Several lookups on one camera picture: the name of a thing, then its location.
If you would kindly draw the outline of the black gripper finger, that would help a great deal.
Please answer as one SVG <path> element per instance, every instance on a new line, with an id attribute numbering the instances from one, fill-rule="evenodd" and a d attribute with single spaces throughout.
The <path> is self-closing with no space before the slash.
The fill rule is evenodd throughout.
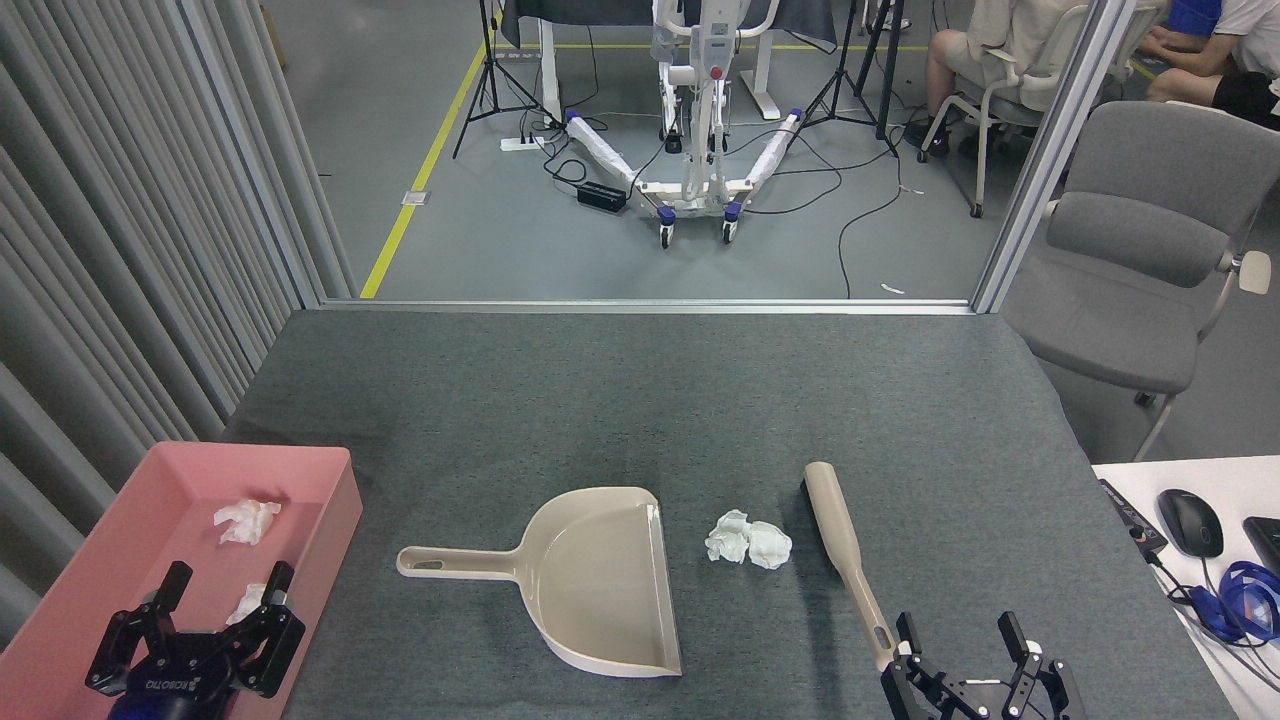
<path id="1" fill-rule="evenodd" d="M 306 625 L 287 603 L 294 569 L 274 564 L 259 606 L 232 625 L 234 687 L 271 698 L 280 689 Z"/>
<path id="2" fill-rule="evenodd" d="M 143 659 L 155 667 L 168 669 L 177 659 L 177 629 L 172 620 L 193 569 L 183 561 L 170 564 L 163 583 L 148 600 L 132 611 L 118 611 L 93 656 L 84 684 L 101 694 L 115 696 L 125 689 L 138 643 L 147 646 Z"/>
<path id="3" fill-rule="evenodd" d="M 914 660 L 915 626 L 910 612 L 901 612 L 895 626 L 899 641 L 879 675 L 892 719 L 948 719 L 950 710 L 940 707 L 945 700 L 931 696 L 934 678 L 920 670 Z"/>
<path id="4" fill-rule="evenodd" d="M 1015 612 L 1002 612 L 998 629 L 1015 665 L 1000 708 L 1001 719 L 1023 719 L 1036 689 L 1047 696 L 1053 719 L 1085 719 L 1083 700 L 1068 664 L 1047 659 L 1041 644 L 1025 637 Z"/>

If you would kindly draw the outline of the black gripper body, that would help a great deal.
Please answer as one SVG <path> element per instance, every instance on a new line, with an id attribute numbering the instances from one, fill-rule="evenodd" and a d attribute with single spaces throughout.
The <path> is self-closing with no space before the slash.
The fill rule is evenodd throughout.
<path id="1" fill-rule="evenodd" d="M 111 696 L 109 719 L 224 719 L 232 696 L 232 633 L 177 633 L 177 652 L 168 669 L 143 659 L 140 642 L 125 689 Z"/>
<path id="2" fill-rule="evenodd" d="M 1011 687 L 1006 682 L 948 682 L 946 719 L 1005 719 Z"/>

